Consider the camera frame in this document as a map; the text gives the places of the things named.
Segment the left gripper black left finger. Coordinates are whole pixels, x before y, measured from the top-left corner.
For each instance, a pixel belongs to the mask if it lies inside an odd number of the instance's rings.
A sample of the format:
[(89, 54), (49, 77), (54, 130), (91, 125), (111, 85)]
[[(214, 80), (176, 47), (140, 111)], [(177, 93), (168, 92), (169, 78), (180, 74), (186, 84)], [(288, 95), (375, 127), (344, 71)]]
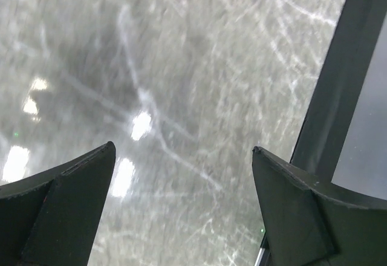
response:
[(1, 186), (1, 265), (87, 265), (109, 191), (109, 141)]

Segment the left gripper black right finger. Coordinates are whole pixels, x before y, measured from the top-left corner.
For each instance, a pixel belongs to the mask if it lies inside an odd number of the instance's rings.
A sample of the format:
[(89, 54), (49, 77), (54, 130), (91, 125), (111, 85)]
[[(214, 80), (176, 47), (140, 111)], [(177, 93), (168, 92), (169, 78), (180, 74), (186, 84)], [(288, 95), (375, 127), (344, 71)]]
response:
[(252, 171), (273, 265), (386, 265), (386, 201), (254, 147)]

